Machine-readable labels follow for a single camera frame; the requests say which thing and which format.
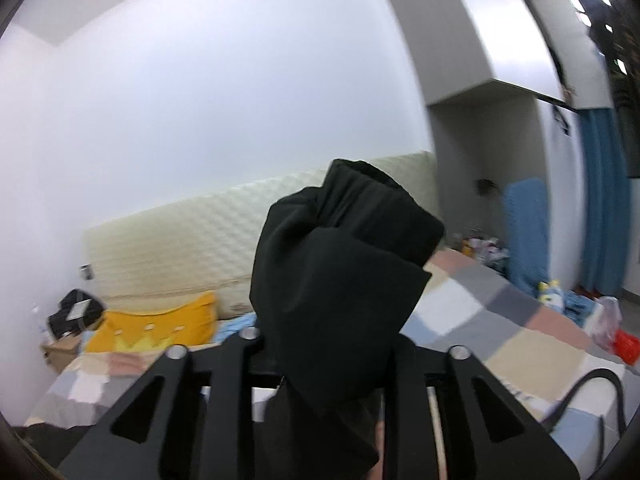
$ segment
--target plastic bag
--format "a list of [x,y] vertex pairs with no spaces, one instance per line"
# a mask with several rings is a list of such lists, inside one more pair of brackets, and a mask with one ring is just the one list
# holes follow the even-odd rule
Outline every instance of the plastic bag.
[[594,343],[607,352],[612,352],[613,343],[616,340],[616,332],[622,322],[622,313],[618,300],[611,296],[603,296],[596,300],[602,305],[602,314],[593,329],[591,338]]
[[614,354],[620,357],[626,364],[634,365],[640,357],[640,339],[636,336],[618,330],[616,340],[613,343]]

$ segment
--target blue towel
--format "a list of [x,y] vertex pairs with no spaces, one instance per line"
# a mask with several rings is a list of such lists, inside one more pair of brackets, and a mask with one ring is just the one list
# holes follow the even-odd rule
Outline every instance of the blue towel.
[[218,322],[218,329],[211,338],[212,343],[222,343],[227,337],[238,332],[245,326],[253,326],[255,323],[255,312],[248,312],[233,319],[225,319]]
[[571,321],[573,321],[580,328],[584,327],[584,322],[593,312],[596,302],[585,298],[584,296],[578,296],[572,291],[568,291],[564,294],[564,312]]
[[509,281],[536,298],[538,283],[548,282],[548,203],[539,178],[509,184],[504,190]]

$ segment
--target bottle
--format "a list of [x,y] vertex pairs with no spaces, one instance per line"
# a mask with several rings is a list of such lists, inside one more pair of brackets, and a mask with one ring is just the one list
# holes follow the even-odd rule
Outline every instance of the bottle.
[[462,240],[462,254],[468,256],[469,258],[474,257],[474,250],[471,248],[469,240]]
[[38,332],[40,332],[40,342],[43,345],[52,344],[54,342],[53,336],[51,335],[51,332],[50,332],[49,327],[47,326],[47,324],[40,317],[40,310],[38,309],[38,306],[37,305],[34,306],[33,309],[31,309],[31,311],[33,312],[33,315],[35,316],[36,326],[38,327]]

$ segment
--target black bag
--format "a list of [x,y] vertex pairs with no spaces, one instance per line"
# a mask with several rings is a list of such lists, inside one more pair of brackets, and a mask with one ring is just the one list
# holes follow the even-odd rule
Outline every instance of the black bag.
[[[66,320],[66,316],[69,315],[74,305],[78,301],[84,300],[90,301],[83,316],[78,319]],[[104,310],[99,300],[96,300],[93,296],[79,288],[75,288],[68,293],[62,301],[60,301],[59,306],[60,309],[55,314],[49,316],[49,328],[56,339],[60,339],[66,333],[73,335],[81,333],[82,330],[85,330],[89,325],[98,321]]]

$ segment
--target clutter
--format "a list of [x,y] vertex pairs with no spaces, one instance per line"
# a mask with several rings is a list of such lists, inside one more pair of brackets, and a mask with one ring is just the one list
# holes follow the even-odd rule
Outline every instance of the clutter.
[[603,311],[596,327],[593,330],[592,339],[600,348],[607,352],[612,352],[613,344],[616,340],[616,332],[622,322],[622,314],[618,300],[611,296],[603,296],[596,300],[602,305]]
[[538,301],[543,305],[562,314],[564,312],[564,292],[560,288],[559,280],[551,280],[549,283],[538,284]]
[[474,234],[462,240],[460,252],[506,278],[509,250],[498,238],[484,238],[480,230],[473,230],[473,232]]

